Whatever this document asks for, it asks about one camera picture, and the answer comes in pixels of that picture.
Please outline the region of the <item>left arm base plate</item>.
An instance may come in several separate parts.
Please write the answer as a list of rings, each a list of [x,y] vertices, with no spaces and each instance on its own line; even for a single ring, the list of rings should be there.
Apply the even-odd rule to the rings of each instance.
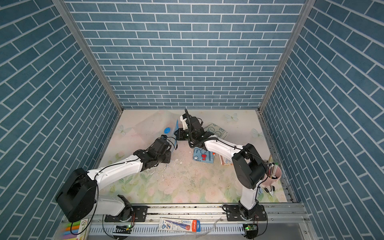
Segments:
[[[148,206],[125,207],[117,216],[106,215],[104,221],[109,223],[144,222],[147,217]]]

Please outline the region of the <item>clear vacuum bag blue zip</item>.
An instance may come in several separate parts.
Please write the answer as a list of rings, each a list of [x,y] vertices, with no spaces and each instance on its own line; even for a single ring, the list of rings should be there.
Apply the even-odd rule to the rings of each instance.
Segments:
[[[176,145],[175,131],[179,128],[179,120],[177,118],[173,114],[154,114],[135,125],[133,130],[143,140],[145,147],[149,147],[161,135],[167,135],[168,140]],[[171,129],[168,134],[164,133],[166,128]]]

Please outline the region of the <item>blue cartoon towel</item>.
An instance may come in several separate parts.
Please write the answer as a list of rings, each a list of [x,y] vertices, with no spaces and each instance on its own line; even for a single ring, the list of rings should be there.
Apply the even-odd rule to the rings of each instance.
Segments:
[[[215,157],[215,154],[213,152],[206,151],[201,148],[194,148],[193,160],[196,162],[213,164],[214,157]]]

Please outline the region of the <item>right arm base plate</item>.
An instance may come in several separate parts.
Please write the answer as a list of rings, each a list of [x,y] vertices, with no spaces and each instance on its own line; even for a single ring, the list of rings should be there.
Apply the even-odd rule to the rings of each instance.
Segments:
[[[243,205],[222,205],[222,209],[226,214],[227,221],[266,221],[267,213],[263,205],[256,204],[251,210],[246,209]]]

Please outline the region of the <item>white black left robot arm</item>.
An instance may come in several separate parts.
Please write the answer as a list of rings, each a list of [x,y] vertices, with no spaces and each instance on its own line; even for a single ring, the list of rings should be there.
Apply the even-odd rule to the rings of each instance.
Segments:
[[[106,197],[100,190],[130,175],[168,164],[172,150],[177,145],[168,140],[166,135],[157,138],[145,150],[137,150],[131,156],[114,164],[93,169],[74,170],[56,195],[56,202],[71,223],[80,221],[87,216],[106,215],[120,222],[133,219],[132,204],[122,195]]]

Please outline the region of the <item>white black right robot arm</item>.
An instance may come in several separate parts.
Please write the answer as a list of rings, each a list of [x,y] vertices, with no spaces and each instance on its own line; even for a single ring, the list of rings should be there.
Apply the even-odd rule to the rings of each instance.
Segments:
[[[180,116],[182,129],[175,131],[178,141],[187,141],[190,148],[200,148],[231,159],[237,179],[243,185],[239,212],[244,220],[256,216],[261,206],[257,200],[258,189],[264,182],[267,165],[252,144],[236,145],[222,140],[211,132],[205,131],[199,118],[188,111]]]

